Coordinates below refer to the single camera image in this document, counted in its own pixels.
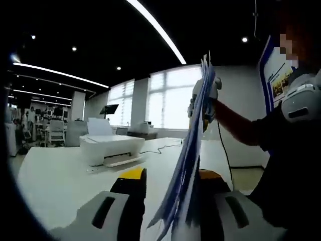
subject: ceiling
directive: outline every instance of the ceiling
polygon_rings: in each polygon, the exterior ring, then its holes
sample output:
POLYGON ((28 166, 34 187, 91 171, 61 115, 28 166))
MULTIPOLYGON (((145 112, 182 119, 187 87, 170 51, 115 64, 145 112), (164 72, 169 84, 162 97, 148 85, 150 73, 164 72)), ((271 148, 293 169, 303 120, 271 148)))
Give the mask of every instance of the ceiling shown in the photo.
MULTIPOLYGON (((214 65, 255 65, 269 34, 259 15, 254 36, 254 0, 140 3, 163 27, 187 64, 200 63, 210 50, 214 65), (247 43, 241 41, 243 37, 248 38, 247 43)), ((17 54, 21 63, 107 86, 181 66, 155 28, 125 0, 25 4, 13 9, 9 54, 17 54)), ((10 58, 8 74, 11 89, 64 98, 72 98, 75 90, 86 92, 87 99, 107 90, 60 74, 15 66, 10 58)))

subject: desk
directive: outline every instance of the desk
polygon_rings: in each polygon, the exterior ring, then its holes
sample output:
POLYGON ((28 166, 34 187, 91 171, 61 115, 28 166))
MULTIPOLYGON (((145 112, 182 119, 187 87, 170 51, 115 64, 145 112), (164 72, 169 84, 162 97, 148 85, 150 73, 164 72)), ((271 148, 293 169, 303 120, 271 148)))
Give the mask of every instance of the desk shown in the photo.
MULTIPOLYGON (((156 151, 165 145, 179 145, 181 139, 145 141, 141 150, 156 151)), ((145 214, 141 240, 155 240, 159 225, 146 231, 149 221, 164 198, 182 146, 161 149, 162 154, 144 153, 144 161, 108 168, 90 174, 79 147, 32 147, 18 174, 18 187, 33 214, 45 229, 65 227, 76 218, 76 211, 99 192, 109 191, 118 176, 135 166, 147 168, 145 214)), ((202 141, 200 168, 222 175, 232 190, 232 180, 224 149, 219 141, 202 141)), ((171 231, 164 240, 171 240, 171 231)))

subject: printer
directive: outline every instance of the printer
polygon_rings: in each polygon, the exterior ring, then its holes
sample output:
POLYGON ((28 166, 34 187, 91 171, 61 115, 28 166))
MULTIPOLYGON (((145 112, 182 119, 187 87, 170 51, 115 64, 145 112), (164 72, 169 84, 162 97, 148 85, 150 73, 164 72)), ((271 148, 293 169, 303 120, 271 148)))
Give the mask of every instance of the printer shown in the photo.
POLYGON ((89 166, 114 167, 141 159, 145 139, 129 136, 80 136, 80 149, 89 166))

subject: cable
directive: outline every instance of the cable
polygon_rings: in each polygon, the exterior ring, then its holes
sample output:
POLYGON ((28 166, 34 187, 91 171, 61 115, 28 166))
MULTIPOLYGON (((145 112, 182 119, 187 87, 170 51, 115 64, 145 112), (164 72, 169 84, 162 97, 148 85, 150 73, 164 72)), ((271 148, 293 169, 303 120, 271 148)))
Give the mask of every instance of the cable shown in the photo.
POLYGON ((170 146, 163 146, 160 148, 157 148, 158 152, 153 152, 153 151, 145 151, 145 152, 140 152, 140 154, 146 153, 146 152, 152 152, 152 153, 156 153, 156 154, 161 154, 161 149, 164 149, 165 147, 180 147, 181 145, 170 145, 170 146))
POLYGON ((231 179, 232 179, 232 185, 234 186, 234 184, 233 184, 234 182, 233 182, 232 170, 231 170, 231 165, 230 165, 230 160, 229 160, 229 157, 228 157, 228 155, 227 155, 227 152, 226 152, 226 149, 225 149, 225 146, 224 146, 223 140, 222 140, 221 128, 220 128, 220 124, 219 124, 219 122, 217 122, 217 127, 218 127, 218 129, 219 129, 220 140, 221 140, 221 143, 222 143, 222 146, 223 146, 224 152, 225 152, 225 156, 226 156, 226 159, 227 159, 227 164, 229 165, 230 175, 231 175, 231 179))

